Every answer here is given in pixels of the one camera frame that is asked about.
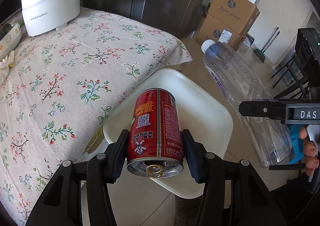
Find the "person right hand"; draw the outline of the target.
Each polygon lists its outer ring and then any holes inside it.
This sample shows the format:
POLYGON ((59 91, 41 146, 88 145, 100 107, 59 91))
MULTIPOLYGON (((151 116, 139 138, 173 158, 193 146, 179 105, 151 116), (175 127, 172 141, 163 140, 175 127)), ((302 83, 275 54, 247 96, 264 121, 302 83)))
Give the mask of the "person right hand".
POLYGON ((301 128, 299 138, 303 140, 305 173, 308 176, 311 176, 315 169, 319 167, 316 146, 313 141, 308 140, 308 134, 305 127, 301 128))

